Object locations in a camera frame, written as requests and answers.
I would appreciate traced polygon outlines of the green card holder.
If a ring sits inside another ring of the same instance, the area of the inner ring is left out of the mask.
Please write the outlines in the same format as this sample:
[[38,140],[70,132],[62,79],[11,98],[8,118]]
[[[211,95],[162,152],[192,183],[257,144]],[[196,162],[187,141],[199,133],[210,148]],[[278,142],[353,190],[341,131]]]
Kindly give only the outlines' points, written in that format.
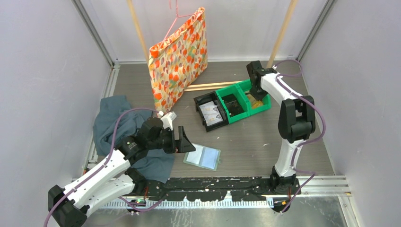
[[183,163],[216,171],[218,164],[221,163],[221,150],[199,144],[193,144],[193,146],[195,147],[195,151],[186,153]]

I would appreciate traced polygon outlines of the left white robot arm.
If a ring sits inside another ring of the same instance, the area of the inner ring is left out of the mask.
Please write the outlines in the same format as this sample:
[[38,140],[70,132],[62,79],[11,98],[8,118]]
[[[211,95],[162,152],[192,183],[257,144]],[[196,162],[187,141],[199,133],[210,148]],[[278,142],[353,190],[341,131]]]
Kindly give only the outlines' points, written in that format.
[[148,118],[137,132],[112,145],[106,158],[86,174],[60,187],[55,185],[48,192],[47,219],[53,217],[61,227],[80,227],[101,206],[126,194],[141,195],[146,178],[132,167],[147,156],[150,150],[164,153],[187,153],[196,148],[179,126],[179,138],[174,138],[175,115],[167,113],[162,118]]

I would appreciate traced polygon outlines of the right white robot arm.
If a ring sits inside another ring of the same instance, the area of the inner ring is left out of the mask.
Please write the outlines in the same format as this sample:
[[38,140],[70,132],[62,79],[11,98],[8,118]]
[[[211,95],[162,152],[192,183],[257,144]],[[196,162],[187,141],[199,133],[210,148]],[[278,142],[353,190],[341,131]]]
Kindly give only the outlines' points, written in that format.
[[280,105],[278,130],[282,144],[279,158],[272,168],[269,186],[274,193],[282,194],[294,185],[299,152],[315,131],[314,99],[296,92],[275,68],[263,68],[260,61],[248,63],[246,69],[252,97],[261,101],[269,95]]

